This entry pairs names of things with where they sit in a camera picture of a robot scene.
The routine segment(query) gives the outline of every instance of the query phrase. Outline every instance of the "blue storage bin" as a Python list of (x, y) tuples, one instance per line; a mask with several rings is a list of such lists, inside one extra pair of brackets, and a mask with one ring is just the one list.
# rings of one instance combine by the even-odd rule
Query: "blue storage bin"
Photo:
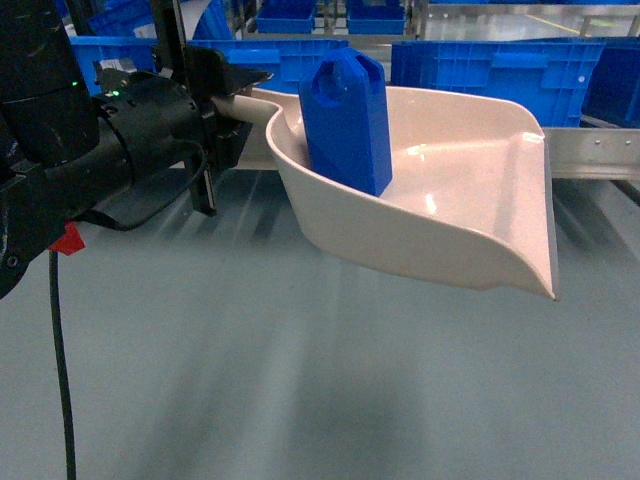
[(108, 10), (89, 19), (98, 36), (133, 37), (133, 30), (153, 23), (149, 0), (128, 0), (109, 4)]
[(256, 24), (261, 33), (311, 33), (316, 26), (316, 2), (265, 2)]
[(260, 88), (298, 93), (302, 76), (329, 51), (347, 47), (344, 40), (193, 40), (191, 45), (222, 52), (229, 63), (273, 73)]
[(62, 18), (69, 15), (69, 9), (67, 8), (67, 4), (64, 0), (56, 0), (56, 8), (58, 9), (58, 13)]
[(194, 39), (233, 40), (233, 33), (220, 0), (213, 0), (204, 11), (193, 34)]
[(100, 93), (93, 62), (128, 58), (138, 70), (155, 71), (151, 46), (156, 40), (132, 37), (69, 37), (89, 93)]
[(577, 127), (602, 42), (403, 42), (393, 85), (511, 100), (542, 126)]
[(640, 128), (640, 39), (607, 42), (593, 71), (582, 111), (627, 128)]
[(403, 7), (353, 7), (347, 12), (352, 35), (402, 35), (407, 16)]
[[(89, 19), (89, 25), (96, 35), (113, 37), (134, 37), (136, 28), (151, 23), (153, 15), (149, 0), (112, 0), (104, 13)], [(220, 0), (213, 0), (200, 17), (194, 38), (233, 38)]]

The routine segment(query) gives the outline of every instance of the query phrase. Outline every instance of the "gray floor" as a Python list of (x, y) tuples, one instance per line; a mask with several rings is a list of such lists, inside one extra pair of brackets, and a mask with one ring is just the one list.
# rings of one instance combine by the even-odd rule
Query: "gray floor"
[[(636, 479), (640, 209), (559, 182), (562, 301), (376, 273), (229, 172), (61, 265), (80, 478)], [(0, 303), (0, 478), (62, 479), (46, 258)]]

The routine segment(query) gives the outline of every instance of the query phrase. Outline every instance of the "metal frame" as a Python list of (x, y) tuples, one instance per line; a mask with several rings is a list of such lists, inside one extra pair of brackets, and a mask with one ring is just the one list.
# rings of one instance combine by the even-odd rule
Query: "metal frame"
[[(544, 128), (553, 178), (640, 181), (640, 130)], [(238, 168), (275, 170), (264, 141), (250, 137)]]
[(580, 36), (586, 36), (591, 19), (597, 17), (633, 17), (628, 36), (640, 31), (640, 6), (638, 5), (432, 5), (428, 0), (416, 0), (418, 11), (418, 37), (425, 38), (429, 15), (479, 16), (479, 15), (558, 15), (584, 17)]

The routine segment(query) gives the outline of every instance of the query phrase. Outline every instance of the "white scoop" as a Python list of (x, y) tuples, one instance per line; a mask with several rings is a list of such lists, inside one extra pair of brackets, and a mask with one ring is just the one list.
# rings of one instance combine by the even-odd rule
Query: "white scoop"
[(251, 95), (216, 104), (266, 125), (300, 227), (318, 248), (403, 277), (556, 298), (549, 162), (523, 107), (388, 87), (393, 180), (377, 198), (310, 169), (296, 95)]

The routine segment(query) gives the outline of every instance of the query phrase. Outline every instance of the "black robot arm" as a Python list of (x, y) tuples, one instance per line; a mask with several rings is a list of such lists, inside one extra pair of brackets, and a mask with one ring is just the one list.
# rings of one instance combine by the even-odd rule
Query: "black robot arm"
[(0, 298), (68, 220), (181, 161), (195, 174), (236, 165), (251, 126), (209, 99), (270, 74), (179, 48), (174, 79), (135, 73), (91, 98), (53, 0), (0, 2)]

